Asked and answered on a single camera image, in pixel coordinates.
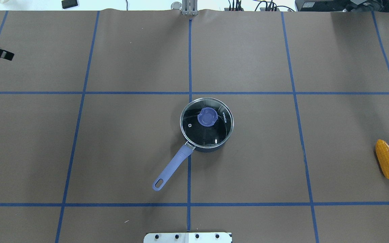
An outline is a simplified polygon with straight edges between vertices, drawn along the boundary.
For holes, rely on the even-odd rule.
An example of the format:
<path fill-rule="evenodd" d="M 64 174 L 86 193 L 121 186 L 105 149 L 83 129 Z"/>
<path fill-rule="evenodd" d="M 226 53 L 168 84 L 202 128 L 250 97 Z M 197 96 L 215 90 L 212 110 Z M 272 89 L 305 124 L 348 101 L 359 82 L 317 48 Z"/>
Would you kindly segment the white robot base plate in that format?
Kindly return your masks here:
<path fill-rule="evenodd" d="M 232 243 L 233 236 L 227 232 L 181 232 L 148 233 L 144 243 Z"/>

